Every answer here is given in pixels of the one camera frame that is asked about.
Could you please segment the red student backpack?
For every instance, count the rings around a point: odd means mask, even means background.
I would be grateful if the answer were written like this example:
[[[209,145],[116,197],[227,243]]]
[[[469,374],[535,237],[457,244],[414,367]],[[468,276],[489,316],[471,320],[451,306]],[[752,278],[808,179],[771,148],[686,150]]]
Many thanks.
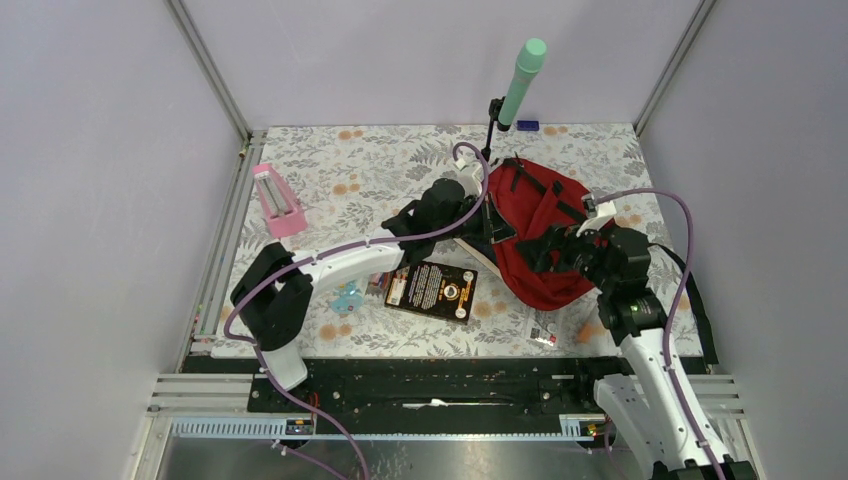
[[[484,210],[502,279],[526,305],[558,310],[596,288],[601,323],[615,343],[668,325],[648,285],[654,242],[602,219],[578,181],[506,158],[489,176]]]

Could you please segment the black card game box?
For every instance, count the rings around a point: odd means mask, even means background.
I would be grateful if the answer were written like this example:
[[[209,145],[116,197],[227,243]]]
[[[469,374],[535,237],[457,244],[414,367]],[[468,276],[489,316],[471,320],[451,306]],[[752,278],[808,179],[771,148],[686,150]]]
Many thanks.
[[[422,261],[391,274],[384,305],[465,324],[471,316],[478,278],[476,270]]]

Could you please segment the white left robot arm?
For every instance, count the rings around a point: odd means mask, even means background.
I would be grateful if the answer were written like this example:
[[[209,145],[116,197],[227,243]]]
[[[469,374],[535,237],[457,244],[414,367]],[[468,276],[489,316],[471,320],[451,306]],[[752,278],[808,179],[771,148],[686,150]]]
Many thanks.
[[[308,370],[295,343],[314,296],[372,274],[392,272],[427,259],[437,243],[462,238],[488,241],[499,214],[491,194],[472,195],[459,182],[439,179],[418,200],[385,220],[370,237],[318,253],[265,246],[230,294],[233,311],[224,334],[240,319],[250,334],[272,398],[288,411],[309,401]]]

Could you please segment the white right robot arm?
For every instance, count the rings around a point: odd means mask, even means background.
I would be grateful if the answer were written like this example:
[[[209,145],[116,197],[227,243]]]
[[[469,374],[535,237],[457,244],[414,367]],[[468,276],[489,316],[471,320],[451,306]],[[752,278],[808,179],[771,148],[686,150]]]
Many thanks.
[[[634,374],[589,374],[573,396],[583,410],[604,410],[646,478],[754,479],[754,466],[732,456],[685,374],[666,331],[672,319],[648,286],[649,248],[636,230],[576,226],[516,245],[532,271],[573,271],[599,289],[600,320]]]

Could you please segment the blue paperback book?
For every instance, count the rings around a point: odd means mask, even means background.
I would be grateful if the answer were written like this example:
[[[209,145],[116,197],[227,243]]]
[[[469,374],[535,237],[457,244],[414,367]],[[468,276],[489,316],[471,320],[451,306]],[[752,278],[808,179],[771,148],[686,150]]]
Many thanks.
[[[481,265],[486,267],[489,271],[491,271],[497,278],[503,279],[500,269],[495,261],[493,261],[490,255],[485,254],[484,252],[478,250],[471,244],[465,242],[461,239],[455,239],[454,242],[463,250],[465,250],[468,254],[470,254],[475,260],[477,260]]]

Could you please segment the clear plastic pouch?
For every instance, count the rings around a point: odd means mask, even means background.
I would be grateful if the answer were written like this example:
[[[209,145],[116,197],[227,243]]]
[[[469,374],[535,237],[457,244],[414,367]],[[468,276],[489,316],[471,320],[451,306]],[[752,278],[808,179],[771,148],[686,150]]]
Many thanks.
[[[526,312],[523,336],[526,340],[549,348],[559,343],[563,313],[559,310]]]

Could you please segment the orange glue stick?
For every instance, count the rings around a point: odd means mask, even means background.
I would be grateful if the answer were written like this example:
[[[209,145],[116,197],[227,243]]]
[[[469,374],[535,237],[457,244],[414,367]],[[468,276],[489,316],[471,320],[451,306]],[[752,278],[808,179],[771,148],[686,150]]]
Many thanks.
[[[603,336],[605,333],[605,328],[602,325],[586,322],[581,328],[578,330],[575,341],[579,344],[588,345],[593,342],[593,340],[598,336]]]

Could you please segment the small blue block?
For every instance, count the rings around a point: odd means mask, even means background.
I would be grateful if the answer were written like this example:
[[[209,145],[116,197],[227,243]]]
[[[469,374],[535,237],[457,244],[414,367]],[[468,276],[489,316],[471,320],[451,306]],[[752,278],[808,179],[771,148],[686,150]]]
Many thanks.
[[[534,120],[517,120],[515,126],[519,131],[539,131],[540,123]]]

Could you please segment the black mini tripod stand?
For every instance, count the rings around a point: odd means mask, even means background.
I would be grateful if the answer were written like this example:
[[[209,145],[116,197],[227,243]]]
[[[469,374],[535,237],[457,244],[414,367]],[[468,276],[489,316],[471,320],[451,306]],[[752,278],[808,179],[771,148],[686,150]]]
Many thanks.
[[[483,155],[483,157],[485,158],[485,160],[487,162],[489,162],[490,159],[491,159],[491,143],[492,143],[493,133],[494,133],[496,124],[498,123],[498,118],[499,118],[504,100],[505,100],[504,97],[494,98],[489,103],[489,107],[488,107],[489,121],[488,121],[488,127],[487,127],[486,141],[485,141],[484,147],[481,149],[481,154]]]

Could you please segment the pink capped marker set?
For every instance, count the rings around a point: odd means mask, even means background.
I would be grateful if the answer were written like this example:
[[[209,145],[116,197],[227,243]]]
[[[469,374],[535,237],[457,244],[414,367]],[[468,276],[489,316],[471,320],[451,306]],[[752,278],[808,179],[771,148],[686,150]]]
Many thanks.
[[[390,272],[375,273],[369,278],[369,285],[373,288],[385,289],[390,279]]]

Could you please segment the mint green microphone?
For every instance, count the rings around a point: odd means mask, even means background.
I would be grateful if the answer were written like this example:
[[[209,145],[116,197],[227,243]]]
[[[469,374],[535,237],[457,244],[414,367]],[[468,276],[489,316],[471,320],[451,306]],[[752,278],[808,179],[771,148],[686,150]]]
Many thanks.
[[[510,129],[532,81],[543,68],[546,56],[547,44],[542,39],[530,38],[521,47],[513,77],[496,119],[500,131]]]

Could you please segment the pink metronome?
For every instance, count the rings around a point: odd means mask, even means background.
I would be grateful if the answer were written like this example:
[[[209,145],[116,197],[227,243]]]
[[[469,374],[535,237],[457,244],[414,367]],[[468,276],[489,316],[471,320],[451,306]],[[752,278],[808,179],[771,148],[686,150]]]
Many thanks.
[[[308,228],[305,211],[290,185],[268,163],[253,168],[254,185],[270,236],[282,239]]]

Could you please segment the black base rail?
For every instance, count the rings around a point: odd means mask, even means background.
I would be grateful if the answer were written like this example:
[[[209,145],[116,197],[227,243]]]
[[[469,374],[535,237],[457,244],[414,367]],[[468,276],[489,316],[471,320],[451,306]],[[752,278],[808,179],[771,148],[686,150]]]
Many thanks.
[[[630,374],[616,357],[308,359],[300,402],[356,435],[559,434],[562,414],[598,414],[592,390]]]

